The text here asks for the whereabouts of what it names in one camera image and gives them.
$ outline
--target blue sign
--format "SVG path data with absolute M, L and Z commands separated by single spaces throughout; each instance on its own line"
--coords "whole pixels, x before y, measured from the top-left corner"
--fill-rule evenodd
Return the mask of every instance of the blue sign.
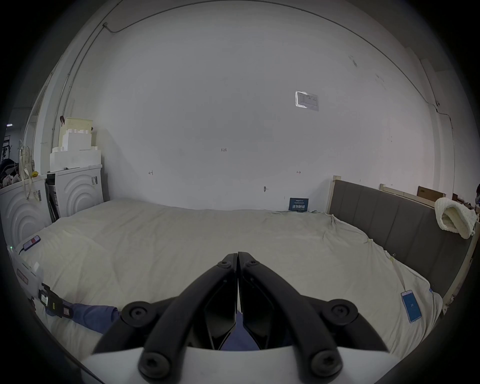
M 308 209 L 308 199 L 296 199 L 290 197 L 290 204 L 288 206 L 289 211 L 294 212 L 307 212 Z

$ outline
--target smartphone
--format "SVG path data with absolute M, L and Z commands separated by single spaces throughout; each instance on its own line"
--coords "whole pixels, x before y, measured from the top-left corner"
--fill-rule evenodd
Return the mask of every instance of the smartphone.
M 408 321 L 413 323 L 415 320 L 421 318 L 420 308 L 417 303 L 417 299 L 415 298 L 411 290 L 402 292 L 402 301 L 405 305 L 405 309 L 407 310 Z
M 35 244 L 37 244 L 40 241 L 40 236 L 35 236 L 33 239 L 27 241 L 24 244 L 24 251 L 29 249 L 30 247 L 33 247 Z

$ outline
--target blue phone screen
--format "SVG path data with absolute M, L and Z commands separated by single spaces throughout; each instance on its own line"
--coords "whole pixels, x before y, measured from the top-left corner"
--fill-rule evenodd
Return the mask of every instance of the blue phone screen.
M 405 304 L 405 308 L 407 309 L 408 320 L 411 323 L 421 318 L 420 308 L 415 296 L 413 295 L 413 292 L 402 295 L 402 300 Z

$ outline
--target headboard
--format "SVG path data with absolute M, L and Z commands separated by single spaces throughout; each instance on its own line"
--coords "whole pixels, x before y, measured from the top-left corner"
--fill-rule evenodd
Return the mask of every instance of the headboard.
M 465 240 L 441 230 L 435 209 L 403 196 L 334 177 L 327 212 L 356 226 L 403 264 L 430 282 L 444 302 L 468 270 L 479 236 Z

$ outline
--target mattress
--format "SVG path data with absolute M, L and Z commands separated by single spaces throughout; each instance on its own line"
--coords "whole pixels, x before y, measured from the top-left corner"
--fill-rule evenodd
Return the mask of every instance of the mattress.
M 70 302 L 121 309 L 179 295 L 228 253 L 249 252 L 300 294 L 347 299 L 399 358 L 432 330 L 442 298 L 429 282 L 358 228 L 324 213 L 190 210 L 132 200 L 109 201 L 61 218 L 37 233 L 21 256 Z M 410 323 L 401 293 L 412 290 L 421 318 Z M 36 313 L 76 358 L 101 335 L 65 318 Z

